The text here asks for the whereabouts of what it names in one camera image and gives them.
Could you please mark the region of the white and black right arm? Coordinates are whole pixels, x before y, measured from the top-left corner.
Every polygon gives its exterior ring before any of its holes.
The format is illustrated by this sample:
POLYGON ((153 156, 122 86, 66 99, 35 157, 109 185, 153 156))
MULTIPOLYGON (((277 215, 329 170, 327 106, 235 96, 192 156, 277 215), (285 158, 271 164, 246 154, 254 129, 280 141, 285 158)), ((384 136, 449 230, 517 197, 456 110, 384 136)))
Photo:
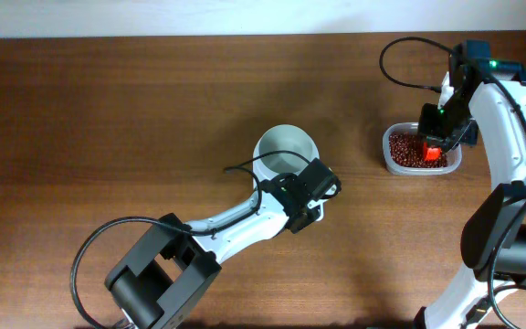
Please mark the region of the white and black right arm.
POLYGON ((475 328, 502 298, 526 291, 526 69, 494 59, 486 41, 448 50, 438 103, 423 106, 417 133, 451 151, 483 140, 491 193, 461 233, 462 264, 434 302, 419 310, 416 328, 475 328))

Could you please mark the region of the red plastic scoop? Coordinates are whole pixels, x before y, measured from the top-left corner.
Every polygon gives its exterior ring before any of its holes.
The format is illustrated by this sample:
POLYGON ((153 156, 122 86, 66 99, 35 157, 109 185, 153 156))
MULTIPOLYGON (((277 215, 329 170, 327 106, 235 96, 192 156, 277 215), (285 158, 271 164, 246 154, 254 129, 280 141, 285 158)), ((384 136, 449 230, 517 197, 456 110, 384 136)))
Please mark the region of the red plastic scoop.
POLYGON ((442 155, 440 147, 423 143, 423 159, 427 162, 437 161, 442 155))

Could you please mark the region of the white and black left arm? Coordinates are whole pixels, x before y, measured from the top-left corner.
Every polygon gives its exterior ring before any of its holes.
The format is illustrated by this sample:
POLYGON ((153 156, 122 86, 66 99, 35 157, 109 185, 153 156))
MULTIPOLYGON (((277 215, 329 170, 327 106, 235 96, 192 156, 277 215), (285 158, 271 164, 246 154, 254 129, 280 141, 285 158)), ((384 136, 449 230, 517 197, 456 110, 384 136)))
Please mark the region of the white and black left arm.
POLYGON ((176 232, 173 213, 159 218, 115 265, 105 286, 131 327, 175 328, 195 308, 222 264, 241 250, 322 217, 322 205, 342 188, 315 158, 298 174, 256 180, 253 194, 218 215, 189 221, 176 232))

